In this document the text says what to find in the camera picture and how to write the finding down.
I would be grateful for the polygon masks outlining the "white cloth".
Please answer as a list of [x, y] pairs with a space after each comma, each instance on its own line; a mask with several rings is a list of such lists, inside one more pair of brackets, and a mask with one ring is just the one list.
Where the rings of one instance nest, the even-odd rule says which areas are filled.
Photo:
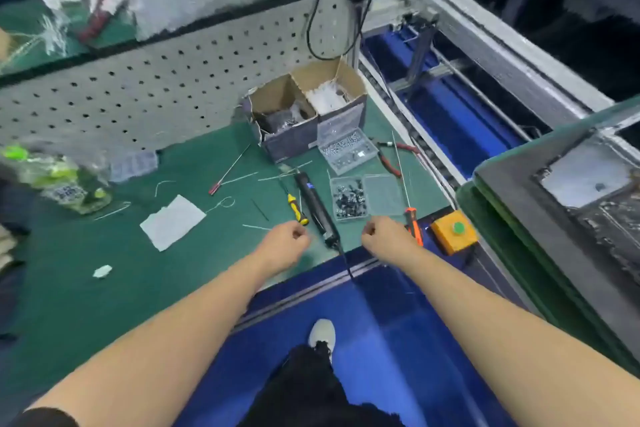
[[164, 252], [205, 218], [203, 210], [178, 194], [170, 204], [140, 223], [140, 229], [158, 252]]

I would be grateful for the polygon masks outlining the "black electric screwdriver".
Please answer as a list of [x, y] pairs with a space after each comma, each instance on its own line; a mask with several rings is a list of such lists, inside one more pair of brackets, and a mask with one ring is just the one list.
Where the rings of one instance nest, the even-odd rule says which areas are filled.
[[330, 213], [324, 206], [316, 190], [316, 186], [312, 183], [308, 174], [299, 169], [295, 171], [294, 180], [300, 189], [300, 195], [306, 204], [310, 217], [323, 238], [324, 244], [328, 248], [342, 253], [342, 243], [339, 232]]

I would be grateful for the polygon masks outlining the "black sleeve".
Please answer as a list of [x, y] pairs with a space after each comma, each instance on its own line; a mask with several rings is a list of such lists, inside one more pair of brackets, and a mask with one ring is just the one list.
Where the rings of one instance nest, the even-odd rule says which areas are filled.
[[8, 427], [79, 427], [68, 413], [53, 407], [29, 408], [11, 420]]

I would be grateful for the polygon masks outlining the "white shoe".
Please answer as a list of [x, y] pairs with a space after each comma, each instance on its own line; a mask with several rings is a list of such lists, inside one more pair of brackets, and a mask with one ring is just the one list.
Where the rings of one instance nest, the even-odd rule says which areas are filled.
[[337, 336], [333, 322], [330, 319], [318, 319], [309, 333], [308, 345], [332, 364], [336, 343]]

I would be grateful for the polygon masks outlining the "green tray with metal jig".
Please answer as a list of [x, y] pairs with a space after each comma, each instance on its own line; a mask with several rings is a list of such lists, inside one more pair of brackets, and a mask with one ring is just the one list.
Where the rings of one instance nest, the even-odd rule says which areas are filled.
[[485, 161], [457, 198], [544, 319], [640, 378], [640, 94]]

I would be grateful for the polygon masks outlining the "person's left hand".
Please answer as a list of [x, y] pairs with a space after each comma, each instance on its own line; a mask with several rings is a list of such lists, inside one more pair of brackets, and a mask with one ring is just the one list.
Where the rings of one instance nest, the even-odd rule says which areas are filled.
[[303, 254], [291, 254], [285, 249], [285, 223], [273, 227], [252, 252], [252, 259], [268, 277], [283, 272], [296, 265]]

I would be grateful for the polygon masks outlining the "clear screw box with lid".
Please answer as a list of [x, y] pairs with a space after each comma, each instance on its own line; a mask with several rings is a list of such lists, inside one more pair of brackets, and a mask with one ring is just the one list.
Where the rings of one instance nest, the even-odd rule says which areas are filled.
[[340, 176], [378, 156], [377, 146], [364, 134], [365, 104], [318, 124], [316, 144], [329, 167]]

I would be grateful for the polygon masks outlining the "aluminium conveyor frame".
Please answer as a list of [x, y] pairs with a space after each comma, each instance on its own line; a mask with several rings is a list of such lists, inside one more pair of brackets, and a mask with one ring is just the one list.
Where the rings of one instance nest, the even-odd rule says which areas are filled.
[[612, 108], [613, 99], [473, 0], [402, 0], [550, 128]]

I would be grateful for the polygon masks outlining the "clear box of black parts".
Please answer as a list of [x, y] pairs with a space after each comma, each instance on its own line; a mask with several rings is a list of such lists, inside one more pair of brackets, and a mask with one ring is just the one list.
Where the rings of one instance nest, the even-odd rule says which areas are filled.
[[335, 177], [329, 179], [329, 185], [338, 222], [404, 213], [399, 180], [391, 174]]

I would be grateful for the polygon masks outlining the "long orange-handled screwdriver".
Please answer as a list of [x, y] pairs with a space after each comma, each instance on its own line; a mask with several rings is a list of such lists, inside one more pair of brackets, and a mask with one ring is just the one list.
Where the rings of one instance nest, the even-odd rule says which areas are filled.
[[421, 248], [424, 247], [424, 242], [423, 242], [423, 238], [422, 238], [422, 231], [420, 229], [418, 220], [417, 220], [417, 209], [415, 207], [413, 207], [410, 203], [410, 197], [409, 197], [409, 192], [408, 192], [408, 188], [406, 185], [406, 178], [404, 176], [404, 171], [402, 168], [402, 160], [399, 156], [399, 150], [402, 149], [404, 151], [410, 152], [412, 154], [412, 156], [415, 156], [415, 150], [411, 147], [411, 146], [407, 146], [406, 144], [402, 143], [402, 142], [397, 142], [396, 140], [396, 132], [392, 131], [392, 143], [393, 143], [393, 147], [394, 150], [396, 152], [396, 158], [397, 158], [397, 164], [399, 166], [399, 171], [401, 173], [401, 182], [403, 184], [403, 190], [404, 190], [404, 196], [405, 196], [405, 201], [406, 201], [406, 210], [404, 211], [404, 218], [406, 221], [406, 228], [408, 229], [408, 231], [410, 232], [410, 234], [412, 235], [414, 241], [417, 243], [418, 246], [420, 246]]

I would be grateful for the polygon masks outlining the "black trouser leg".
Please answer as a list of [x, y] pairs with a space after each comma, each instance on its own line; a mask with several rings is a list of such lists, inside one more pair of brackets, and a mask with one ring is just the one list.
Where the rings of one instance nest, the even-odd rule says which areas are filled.
[[348, 401], [326, 341], [290, 350], [237, 427], [405, 427], [398, 414]]

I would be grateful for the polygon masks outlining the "white perforated panel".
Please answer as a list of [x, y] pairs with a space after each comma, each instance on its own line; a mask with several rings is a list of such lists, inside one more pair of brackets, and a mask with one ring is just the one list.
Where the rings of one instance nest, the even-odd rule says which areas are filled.
[[32, 136], [161, 149], [227, 126], [251, 89], [312, 61], [306, 34], [319, 56], [340, 55], [352, 42], [348, 0], [282, 1], [0, 80], [0, 145]]

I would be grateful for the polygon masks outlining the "green drink bottle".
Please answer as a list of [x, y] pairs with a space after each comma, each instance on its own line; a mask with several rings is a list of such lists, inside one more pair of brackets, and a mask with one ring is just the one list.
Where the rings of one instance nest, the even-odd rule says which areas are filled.
[[0, 148], [0, 162], [20, 183], [80, 215], [111, 203], [109, 168], [103, 152], [48, 139], [24, 140]]

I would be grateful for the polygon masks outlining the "divided cardboard box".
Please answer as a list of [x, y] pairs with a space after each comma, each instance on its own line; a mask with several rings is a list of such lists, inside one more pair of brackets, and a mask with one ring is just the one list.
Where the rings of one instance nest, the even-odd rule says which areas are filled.
[[275, 164], [356, 128], [363, 129], [368, 93], [345, 56], [300, 66], [251, 89], [242, 114]]

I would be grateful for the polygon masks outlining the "red-handled pliers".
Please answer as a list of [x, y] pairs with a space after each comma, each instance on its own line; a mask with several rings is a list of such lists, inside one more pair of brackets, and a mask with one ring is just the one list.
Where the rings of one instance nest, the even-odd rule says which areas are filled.
[[377, 149], [378, 158], [383, 165], [383, 167], [396, 178], [402, 178], [402, 172], [398, 167], [392, 165], [392, 163], [388, 160], [388, 158], [383, 154], [382, 148], [392, 148], [394, 150], [404, 150], [412, 152], [415, 155], [419, 154], [419, 149], [416, 146], [407, 145], [401, 142], [393, 142], [386, 140], [373, 139], [372, 143]]

